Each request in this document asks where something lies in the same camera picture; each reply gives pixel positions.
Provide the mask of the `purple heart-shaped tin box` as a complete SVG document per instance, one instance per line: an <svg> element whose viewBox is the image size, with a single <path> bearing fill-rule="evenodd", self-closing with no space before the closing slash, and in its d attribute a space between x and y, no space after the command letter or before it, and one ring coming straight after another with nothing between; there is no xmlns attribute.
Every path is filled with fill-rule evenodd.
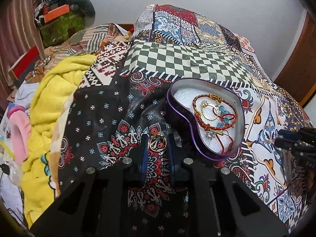
<svg viewBox="0 0 316 237"><path fill-rule="evenodd" d="M166 120L202 157L222 161L241 146L245 117L241 99L206 80L185 78L166 93Z"/></svg>

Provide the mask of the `gold hoop earring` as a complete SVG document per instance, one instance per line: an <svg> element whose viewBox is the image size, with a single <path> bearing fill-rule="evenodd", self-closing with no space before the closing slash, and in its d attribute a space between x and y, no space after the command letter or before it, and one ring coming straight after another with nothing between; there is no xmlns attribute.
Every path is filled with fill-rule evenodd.
<svg viewBox="0 0 316 237"><path fill-rule="evenodd" d="M157 133L149 142L149 147L153 152L161 152L167 147L167 140L163 134Z"/></svg>

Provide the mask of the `brown wooden door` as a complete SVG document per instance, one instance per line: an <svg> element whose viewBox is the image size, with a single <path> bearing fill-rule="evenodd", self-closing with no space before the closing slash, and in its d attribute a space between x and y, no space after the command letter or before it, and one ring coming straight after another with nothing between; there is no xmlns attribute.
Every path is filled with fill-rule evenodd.
<svg viewBox="0 0 316 237"><path fill-rule="evenodd" d="M307 14L295 49L274 81L300 106L305 106L315 95L315 52L315 23Z"/></svg>

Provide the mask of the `pink plush slipper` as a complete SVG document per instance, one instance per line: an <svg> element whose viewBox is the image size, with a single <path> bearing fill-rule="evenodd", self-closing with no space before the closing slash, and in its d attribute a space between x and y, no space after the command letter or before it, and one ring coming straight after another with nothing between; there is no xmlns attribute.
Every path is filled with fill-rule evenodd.
<svg viewBox="0 0 316 237"><path fill-rule="evenodd" d="M31 125L25 108L20 105L13 106L8 111L8 119L11 127L11 142L14 152L14 159L22 164L28 157L27 141L31 134Z"/></svg>

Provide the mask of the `colourful patchwork bedspread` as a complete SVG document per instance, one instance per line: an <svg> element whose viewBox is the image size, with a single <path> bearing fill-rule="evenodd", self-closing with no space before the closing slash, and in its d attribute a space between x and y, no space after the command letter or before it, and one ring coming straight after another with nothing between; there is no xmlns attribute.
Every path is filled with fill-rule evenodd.
<svg viewBox="0 0 316 237"><path fill-rule="evenodd" d="M247 40L150 5L73 94L56 183L66 236L296 236L314 216L311 126Z"/></svg>

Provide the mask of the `yellow fleece blanket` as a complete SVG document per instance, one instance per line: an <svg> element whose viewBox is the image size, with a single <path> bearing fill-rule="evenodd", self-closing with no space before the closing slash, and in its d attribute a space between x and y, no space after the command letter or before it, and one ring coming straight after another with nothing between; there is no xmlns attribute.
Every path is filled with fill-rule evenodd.
<svg viewBox="0 0 316 237"><path fill-rule="evenodd" d="M31 134L27 141L27 158L21 166L24 173L24 216L32 226L53 203L56 187L49 168L53 129L65 101L77 89L84 73L96 56L71 56L59 62L41 80L30 107Z"/></svg>

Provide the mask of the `red and grey box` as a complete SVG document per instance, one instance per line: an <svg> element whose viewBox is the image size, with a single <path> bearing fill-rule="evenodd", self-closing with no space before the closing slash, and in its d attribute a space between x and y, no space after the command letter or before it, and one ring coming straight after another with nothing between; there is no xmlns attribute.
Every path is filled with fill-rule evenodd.
<svg viewBox="0 0 316 237"><path fill-rule="evenodd" d="M40 59L38 48L34 46L11 66L8 74L16 88L21 86L27 74L35 69L35 63Z"/></svg>

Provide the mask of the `striped patterned blanket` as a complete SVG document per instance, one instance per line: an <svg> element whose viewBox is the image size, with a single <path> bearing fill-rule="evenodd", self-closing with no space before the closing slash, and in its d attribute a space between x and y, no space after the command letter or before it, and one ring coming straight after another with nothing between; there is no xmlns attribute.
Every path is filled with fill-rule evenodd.
<svg viewBox="0 0 316 237"><path fill-rule="evenodd" d="M130 26L130 30L127 31L113 23L85 28L62 44L46 48L45 57L35 62L34 70L25 76L25 82L28 84L40 82L44 75L63 59L84 54L97 55L110 41L129 40L132 32L133 26Z"/></svg>

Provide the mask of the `green patterned storage bag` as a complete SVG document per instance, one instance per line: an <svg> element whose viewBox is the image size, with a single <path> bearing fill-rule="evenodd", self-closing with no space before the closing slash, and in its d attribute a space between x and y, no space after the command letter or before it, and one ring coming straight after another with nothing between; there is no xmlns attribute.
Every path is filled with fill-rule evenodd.
<svg viewBox="0 0 316 237"><path fill-rule="evenodd" d="M69 12L40 27L44 47L55 46L85 28L85 20L77 12Z"/></svg>

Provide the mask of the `striped red brown curtain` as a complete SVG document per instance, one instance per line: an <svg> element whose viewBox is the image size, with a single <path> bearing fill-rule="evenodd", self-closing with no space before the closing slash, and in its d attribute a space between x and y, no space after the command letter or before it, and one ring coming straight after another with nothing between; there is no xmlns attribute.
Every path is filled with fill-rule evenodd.
<svg viewBox="0 0 316 237"><path fill-rule="evenodd" d="M1 0L1 108L7 107L13 81L8 71L16 60L36 46L40 55L44 47L35 27L34 9L41 0Z"/></svg>

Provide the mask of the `orange shoe box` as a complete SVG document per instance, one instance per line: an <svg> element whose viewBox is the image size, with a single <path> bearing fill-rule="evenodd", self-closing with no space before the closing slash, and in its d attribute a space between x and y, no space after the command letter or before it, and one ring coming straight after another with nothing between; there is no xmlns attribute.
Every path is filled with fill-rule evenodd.
<svg viewBox="0 0 316 237"><path fill-rule="evenodd" d="M69 12L70 12L70 7L68 4L65 4L61 7L57 7L56 9L53 9L44 15L44 22L48 23Z"/></svg>

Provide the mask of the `dark grey neck pillow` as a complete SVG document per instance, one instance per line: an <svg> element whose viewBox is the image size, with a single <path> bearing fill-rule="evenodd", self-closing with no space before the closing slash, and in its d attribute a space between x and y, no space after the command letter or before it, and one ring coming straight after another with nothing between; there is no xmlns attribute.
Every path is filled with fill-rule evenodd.
<svg viewBox="0 0 316 237"><path fill-rule="evenodd" d="M71 11L80 11L85 17L95 17L95 9L90 0L66 0Z"/></svg>

